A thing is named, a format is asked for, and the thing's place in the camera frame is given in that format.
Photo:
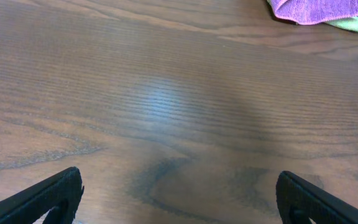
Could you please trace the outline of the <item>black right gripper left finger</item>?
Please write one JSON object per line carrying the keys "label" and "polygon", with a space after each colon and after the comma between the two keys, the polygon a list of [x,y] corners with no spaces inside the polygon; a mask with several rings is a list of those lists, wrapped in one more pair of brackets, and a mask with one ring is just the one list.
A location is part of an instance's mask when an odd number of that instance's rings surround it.
{"label": "black right gripper left finger", "polygon": [[0,201],[0,224],[72,224],[84,192],[80,170],[69,167]]}

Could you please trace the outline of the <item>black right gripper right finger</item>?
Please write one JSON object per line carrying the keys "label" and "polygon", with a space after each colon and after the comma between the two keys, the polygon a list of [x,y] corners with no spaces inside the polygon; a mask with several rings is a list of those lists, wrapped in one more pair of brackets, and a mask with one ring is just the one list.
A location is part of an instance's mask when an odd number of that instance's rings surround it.
{"label": "black right gripper right finger", "polygon": [[358,224],[358,209],[290,171],[276,183],[283,224]]}

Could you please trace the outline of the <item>purple microfiber cloth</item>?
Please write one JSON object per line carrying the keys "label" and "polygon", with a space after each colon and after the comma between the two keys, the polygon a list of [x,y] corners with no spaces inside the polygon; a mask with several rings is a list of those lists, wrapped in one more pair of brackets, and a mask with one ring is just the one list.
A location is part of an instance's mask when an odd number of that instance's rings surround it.
{"label": "purple microfiber cloth", "polygon": [[299,25],[358,17],[358,0],[267,0],[279,19]]}

